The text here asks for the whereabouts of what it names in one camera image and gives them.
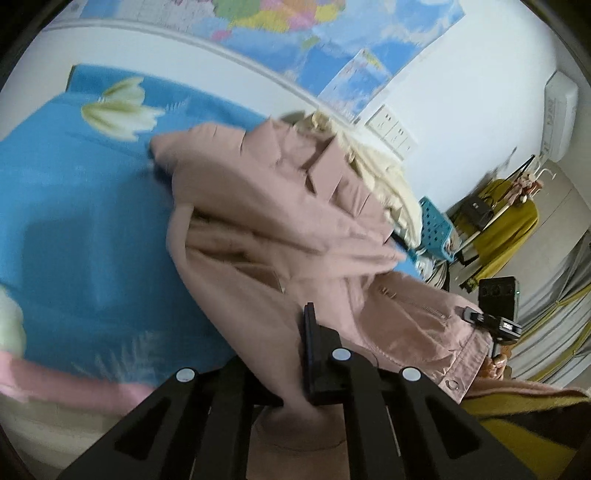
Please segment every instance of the world map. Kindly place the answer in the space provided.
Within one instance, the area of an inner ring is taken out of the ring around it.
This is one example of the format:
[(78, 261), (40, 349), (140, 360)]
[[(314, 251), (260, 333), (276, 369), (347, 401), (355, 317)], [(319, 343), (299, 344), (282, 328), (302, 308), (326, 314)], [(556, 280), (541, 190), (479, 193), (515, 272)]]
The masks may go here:
[(207, 39), (352, 121), (463, 16), (459, 0), (75, 0), (56, 21), (114, 18)]

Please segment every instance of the curtain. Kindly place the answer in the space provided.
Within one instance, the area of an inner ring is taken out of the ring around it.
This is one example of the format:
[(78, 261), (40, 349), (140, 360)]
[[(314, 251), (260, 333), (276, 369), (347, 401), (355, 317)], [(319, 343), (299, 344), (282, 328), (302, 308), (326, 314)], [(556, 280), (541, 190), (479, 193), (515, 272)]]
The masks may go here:
[(567, 385), (591, 365), (591, 233), (520, 305), (524, 327), (509, 364), (520, 380)]

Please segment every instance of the pink jacket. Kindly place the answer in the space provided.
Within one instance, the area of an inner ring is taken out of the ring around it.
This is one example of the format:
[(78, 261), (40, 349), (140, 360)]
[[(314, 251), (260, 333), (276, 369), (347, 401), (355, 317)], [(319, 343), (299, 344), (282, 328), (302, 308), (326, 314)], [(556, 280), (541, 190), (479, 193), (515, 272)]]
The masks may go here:
[(336, 141), (269, 120), (247, 134), (199, 125), (151, 148), (173, 175), (177, 269), (270, 390), (300, 388), (298, 325), (313, 301), (321, 324), (380, 367), (414, 365), (462, 399), (491, 339), (458, 315), (468, 301), (392, 272), (392, 228)]

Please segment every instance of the air conditioner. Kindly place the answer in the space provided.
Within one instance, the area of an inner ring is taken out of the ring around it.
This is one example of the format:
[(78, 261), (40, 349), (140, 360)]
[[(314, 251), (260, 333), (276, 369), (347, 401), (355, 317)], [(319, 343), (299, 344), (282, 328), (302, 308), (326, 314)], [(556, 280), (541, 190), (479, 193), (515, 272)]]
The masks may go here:
[(560, 161), (569, 149), (579, 101), (579, 87), (564, 73), (556, 72), (546, 84), (544, 132), (541, 155)]

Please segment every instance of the electrical outlet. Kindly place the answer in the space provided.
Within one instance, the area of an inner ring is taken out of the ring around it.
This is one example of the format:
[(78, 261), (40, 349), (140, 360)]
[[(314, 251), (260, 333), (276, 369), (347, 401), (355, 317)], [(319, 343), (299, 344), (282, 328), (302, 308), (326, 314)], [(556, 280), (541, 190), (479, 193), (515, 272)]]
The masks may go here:
[(397, 123), (398, 120), (394, 114), (385, 105), (382, 105), (366, 125), (380, 137), (384, 138)]
[(409, 135), (406, 137), (406, 140), (400, 144), (396, 151), (403, 160), (406, 160), (413, 153), (414, 149), (417, 148), (417, 146), (417, 143)]
[(402, 127), (400, 122), (398, 122), (394, 128), (384, 136), (384, 141), (394, 150), (397, 150), (407, 138), (408, 133), (406, 133), (406, 130)]

